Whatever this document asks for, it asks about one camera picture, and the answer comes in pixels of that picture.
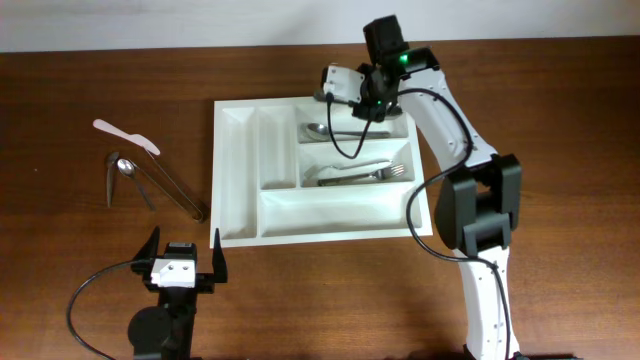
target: metal fork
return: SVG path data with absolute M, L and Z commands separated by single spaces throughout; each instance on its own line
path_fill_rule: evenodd
M 318 180 L 318 186 L 326 186 L 326 185 L 339 185 L 346 182 L 352 182 L 358 179 L 367 179 L 367 178 L 375 178 L 378 181 L 384 181 L 391 179 L 393 177 L 401 176 L 404 174 L 404 165 L 395 165 L 395 166 L 387 166 L 386 168 L 382 168 L 373 172 L 351 175 L 351 176 L 342 176 L 337 178 L 329 178 L 329 179 L 320 179 Z

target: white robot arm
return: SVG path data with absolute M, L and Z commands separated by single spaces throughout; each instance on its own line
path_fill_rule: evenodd
M 376 24 L 376 22 L 380 21 L 386 23 Z M 430 50 L 427 50 L 427 56 L 422 57 L 427 58 L 426 62 L 422 61 L 419 54 L 411 54 L 411 51 L 405 50 L 400 53 L 395 51 L 393 56 L 401 65 L 405 65 L 405 68 L 409 67 L 409 65 L 407 65 L 407 63 L 410 62 L 409 57 L 418 57 L 418 62 L 422 61 L 423 64 L 420 65 L 422 67 L 420 69 L 416 70 L 414 68 L 413 71 L 410 72 L 410 76 L 407 74 L 409 71 L 402 74 L 400 70 L 397 84 L 393 83 L 392 78 L 394 71 L 395 74 L 397 74 L 398 71 L 397 69 L 389 69 L 389 65 L 385 68 L 385 64 L 381 64 L 384 62 L 380 60 L 380 58 L 384 56 L 384 54 L 381 54 L 384 50 L 380 50 L 380 47 L 384 47 L 384 42 L 389 40 L 384 38 L 389 32 L 392 33 L 389 35 L 390 38 L 394 36 L 397 37 L 397 35 L 393 34 L 394 29 L 390 28 L 393 24 L 389 24 L 389 22 L 394 21 L 396 21 L 395 17 L 383 18 L 368 25 L 367 27 L 369 27 L 369 29 L 365 27 L 367 47 L 369 48 L 374 66 L 363 65 L 358 71 L 335 65 L 329 66 L 325 70 L 323 77 L 323 95 L 325 95 L 325 99 L 329 101 L 350 104 L 354 107 L 354 116 L 369 121 L 384 120 L 384 117 L 388 115 L 389 109 L 393 108 L 395 101 L 397 101 L 402 111 L 411 114 L 415 120 L 417 127 L 436 156 L 442 171 L 455 167 L 464 160 L 465 156 L 468 157 L 463 166 L 466 172 L 462 171 L 462 177 L 464 178 L 466 175 L 466 179 L 459 181 L 460 177 L 457 176 L 459 174 L 456 174 L 456 176 L 452 174 L 453 179 L 447 178 L 445 180 L 443 193 L 447 192 L 448 189 L 450 196 L 445 196 L 444 199 L 441 197 L 438 202 L 438 208 L 435 214 L 436 225 L 440 230 L 443 241 L 453 250 L 456 257 L 480 258 L 497 265 L 497 268 L 494 269 L 498 269 L 498 276 L 502 280 L 507 309 L 505 312 L 501 292 L 492 268 L 480 262 L 459 262 L 469 321 L 469 332 L 465 351 L 467 355 L 477 360 L 504 359 L 505 354 L 508 354 L 507 358 L 509 359 L 517 358 L 521 356 L 518 341 L 513 331 L 507 331 L 507 327 L 509 329 L 513 329 L 513 327 L 510 323 L 510 316 L 508 316 L 506 272 L 509 256 L 508 243 L 510 242 L 511 230 L 515 228 L 517 224 L 517 208 L 514 210 L 512 207 L 507 206 L 508 209 L 503 209 L 514 210 L 513 212 L 491 210 L 491 221 L 495 220 L 494 223 L 491 226 L 481 224 L 478 227 L 478 223 L 484 222 L 484 219 L 480 218 L 483 217 L 484 211 L 486 210 L 484 208 L 486 208 L 487 203 L 495 204 L 495 201 L 499 202 L 504 200 L 499 199 L 500 196 L 506 197 L 507 195 L 501 192 L 501 194 L 496 195 L 492 200 L 483 200 L 483 195 L 476 193 L 476 180 L 482 182 L 486 180 L 491 183 L 490 180 L 486 179 L 488 176 L 486 174 L 490 172 L 495 173 L 495 164 L 496 162 L 500 163 L 502 158 L 500 158 L 493 147 L 480 137 L 464 116 L 449 91 L 445 75 L 440 70 L 437 60 L 435 60 L 435 58 L 429 59 L 429 57 L 432 56 Z M 377 28 L 372 30 L 371 26 L 377 26 Z M 376 33 L 376 30 L 379 30 L 379 32 L 386 31 L 387 34 Z M 429 94 L 424 92 L 409 92 L 403 94 L 403 90 L 406 89 L 428 89 L 446 99 L 458 113 L 458 116 L 462 118 L 464 125 L 466 125 L 468 129 L 473 144 L 471 153 L 467 154 L 469 151 L 467 147 L 468 140 L 461 124 L 454 116 L 454 113 L 445 106 L 443 101 L 439 101 L 437 98 L 429 96 Z M 396 99 L 394 95 L 397 94 L 402 94 L 402 96 Z M 510 189 L 511 195 L 513 195 L 515 191 L 517 196 L 519 195 L 520 187 L 520 168 L 515 158 L 513 158 L 513 161 L 509 166 L 506 166 L 506 170 L 502 168 L 501 170 L 504 170 L 507 175 L 509 175 L 509 173 L 514 175 L 513 173 L 517 170 L 517 174 L 515 174 L 515 184 L 511 182 L 513 186 L 511 186 L 512 189 Z M 494 179 L 493 184 L 505 185 L 506 177 L 506 175 L 498 176 L 497 180 Z M 469 183 L 469 181 L 467 181 L 469 179 L 472 180 L 473 183 L 473 193 L 467 192 L 465 194 L 464 191 L 458 193 L 458 185 L 462 184 L 462 187 L 464 187 L 465 184 Z M 467 201 L 469 198 L 472 198 L 473 204 Z M 469 215 L 469 211 L 464 209 L 465 204 L 470 205 L 468 207 L 474 207 L 474 211 L 471 211 L 472 219 L 467 216 Z M 460 221 L 460 218 L 465 217 L 467 218 L 466 222 Z M 447 240 L 445 239 L 446 236 L 456 239 Z M 484 241 L 488 238 L 493 240 L 502 238 L 502 241 L 481 243 L 481 240 Z M 509 342 L 507 342 L 507 333 L 510 333 Z

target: utensil organizer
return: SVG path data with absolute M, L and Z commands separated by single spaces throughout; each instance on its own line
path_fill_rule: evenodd
M 410 236 L 405 207 L 424 181 L 413 119 L 372 123 L 388 139 L 367 139 L 360 155 L 349 160 L 333 144 L 305 135 L 308 123 L 327 125 L 327 105 L 311 97 L 217 101 L 214 111 L 211 245 L 220 229 L 224 247 Z M 351 117 L 346 105 L 331 106 L 335 131 L 362 131 L 365 121 Z M 336 135 L 352 154 L 358 138 Z M 318 187 L 308 179 L 314 169 L 376 160 L 404 164 L 402 176 L 379 182 Z M 368 171 L 351 169 L 349 174 Z M 420 235 L 431 235 L 427 198 L 412 207 Z

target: cable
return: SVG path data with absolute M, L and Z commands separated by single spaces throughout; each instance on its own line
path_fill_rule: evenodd
M 456 170 L 460 169 L 461 167 L 463 167 L 465 165 L 465 163 L 467 162 L 467 160 L 469 160 L 469 158 L 471 157 L 471 152 L 473 151 L 473 139 L 471 137 L 471 133 L 469 132 L 469 129 L 467 128 L 467 125 L 464 123 L 464 120 L 462 119 L 462 116 L 460 115 L 460 113 L 456 110 L 456 108 L 444 96 L 438 94 L 435 91 L 431 91 L 431 90 L 427 90 L 427 89 L 406 89 L 406 90 L 402 90 L 402 91 L 398 92 L 396 95 L 397 96 L 402 96 L 402 95 L 411 94 L 411 93 L 427 94 L 427 95 L 433 96 L 435 99 L 441 101 L 449 109 L 449 111 L 453 114 L 453 116 L 458 121 L 458 124 L 460 125 L 460 128 L 462 129 L 462 132 L 464 133 L 465 137 L 467 138 L 467 146 L 465 147 L 465 155 L 462 158 L 462 160 L 460 160 L 457 164 L 453 165 L 452 167 L 450 167 L 450 168 L 448 168 L 446 170 L 443 170 L 439 174 L 436 174 L 436 175 L 432 176 L 427 181 L 425 181 L 422 185 L 418 186 L 418 188 L 411 194 L 411 196 L 409 197 L 409 201 L 407 202 L 407 208 L 406 208 L 406 214 L 405 214 L 405 216 L 407 218 L 407 225 L 409 226 L 409 231 L 411 231 L 411 235 L 416 240 L 418 245 L 420 245 L 421 248 L 423 248 L 426 252 L 428 252 L 429 254 L 435 256 L 438 259 L 445 260 L 445 261 L 451 261 L 451 262 L 457 262 L 457 263 L 461 263 L 461 262 L 477 262 L 477 263 L 484 264 L 488 268 L 491 269 L 492 274 L 496 278 L 496 283 L 498 284 L 498 290 L 500 291 L 500 298 L 501 298 L 501 301 L 502 301 L 502 307 L 504 309 L 505 328 L 506 328 L 506 332 L 507 332 L 506 353 L 505 353 L 505 357 L 504 358 L 505 358 L 505 360 L 509 360 L 509 353 L 510 353 L 509 347 L 511 345 L 511 327 L 510 327 L 511 322 L 509 320 L 509 310 L 507 308 L 507 295 L 506 295 L 506 291 L 504 290 L 504 285 L 502 284 L 502 279 L 500 278 L 500 273 L 498 272 L 498 265 L 493 264 L 493 263 L 491 263 L 491 262 L 489 262 L 489 261 L 487 261 L 485 259 L 482 259 L 482 258 L 459 258 L 459 257 L 455 257 L 455 256 L 444 255 L 444 254 L 441 254 L 441 253 L 433 250 L 432 248 L 429 247 L 429 245 L 425 244 L 424 241 L 422 241 L 422 239 L 420 239 L 420 236 L 416 232 L 415 226 L 413 225 L 413 220 L 411 220 L 411 205 L 413 204 L 413 201 L 418 197 L 418 194 L 422 190 L 424 190 L 427 186 L 430 186 L 430 185 L 442 180 L 447 175 L 449 175 L 449 174 L 453 173 L 454 171 L 456 171 Z
M 329 137 L 331 138 L 331 142 L 333 142 L 333 146 L 336 148 L 336 150 L 338 150 L 338 152 L 342 156 L 346 157 L 347 159 L 353 160 L 356 157 L 358 157 L 358 154 L 360 154 L 360 149 L 362 149 L 362 144 L 364 144 L 364 138 L 367 136 L 367 131 L 369 131 L 369 126 L 371 126 L 371 120 L 367 121 L 367 125 L 365 125 L 364 130 L 362 131 L 362 136 L 360 137 L 360 143 L 358 143 L 358 148 L 356 149 L 356 152 L 353 153 L 353 155 L 347 155 L 338 146 L 338 143 L 336 142 L 336 138 L 333 136 L 333 129 L 331 128 L 331 103 L 333 103 L 333 101 L 335 100 L 335 97 L 333 96 L 332 93 L 327 93 L 325 95 L 325 99 L 327 101 L 327 125 L 329 127 Z
M 98 271 L 97 273 L 91 275 L 91 277 L 89 277 L 84 283 L 82 283 L 82 285 L 80 285 L 80 287 L 73 293 L 73 295 L 71 296 L 71 300 L 69 301 L 69 305 L 67 306 L 67 327 L 69 328 L 69 332 L 71 332 L 71 335 L 78 340 L 78 342 L 80 343 L 80 345 L 84 346 L 87 350 L 93 352 L 94 354 L 100 356 L 103 359 L 108 359 L 108 360 L 115 360 L 114 358 L 112 358 L 111 356 L 103 353 L 102 351 L 94 348 L 93 346 L 89 345 L 86 341 L 84 341 L 84 339 L 82 339 L 80 337 L 80 335 L 78 335 L 78 332 L 76 332 L 76 329 L 73 327 L 73 323 L 71 322 L 71 310 L 73 309 L 73 303 L 76 301 L 76 298 L 78 297 L 78 295 L 80 295 L 80 292 L 82 292 L 82 290 L 84 290 L 84 288 L 86 288 L 87 286 L 89 286 L 89 284 L 91 284 L 92 281 L 94 281 L 95 279 L 99 278 L 100 276 L 112 271 L 112 270 L 116 270 L 116 269 L 120 269 L 126 266 L 130 266 L 130 265 L 135 265 L 135 264 L 143 264 L 143 263 L 150 263 L 151 259 L 144 259 L 144 260 L 131 260 L 131 261 L 125 261 L 119 264 L 115 264 L 115 265 L 111 265 L 107 268 L 104 268 L 100 271 Z

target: brown table surface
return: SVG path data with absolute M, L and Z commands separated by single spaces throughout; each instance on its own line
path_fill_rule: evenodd
M 524 169 L 509 290 L 527 354 L 633 359 L 640 353 L 640 38 L 432 43 L 460 106 Z M 307 96 L 330 62 L 364 45 L 0 55 L 0 357 L 93 358 L 64 311 L 93 272 L 130 259 L 160 225 L 194 242 L 198 225 L 150 185 L 147 210 L 118 179 L 105 204 L 103 161 L 135 146 L 105 119 L 152 139 L 210 203 L 215 100 Z M 421 143 L 425 174 L 436 172 Z M 428 192 L 433 206 L 439 187 Z M 430 243 L 445 251 L 437 236 Z M 459 270 L 410 238 L 226 251 L 230 279 L 198 302 L 192 354 L 205 359 L 400 359 L 456 350 L 467 320 Z M 131 358 L 127 326 L 154 305 L 129 271 L 101 278 L 74 309 L 80 334 Z

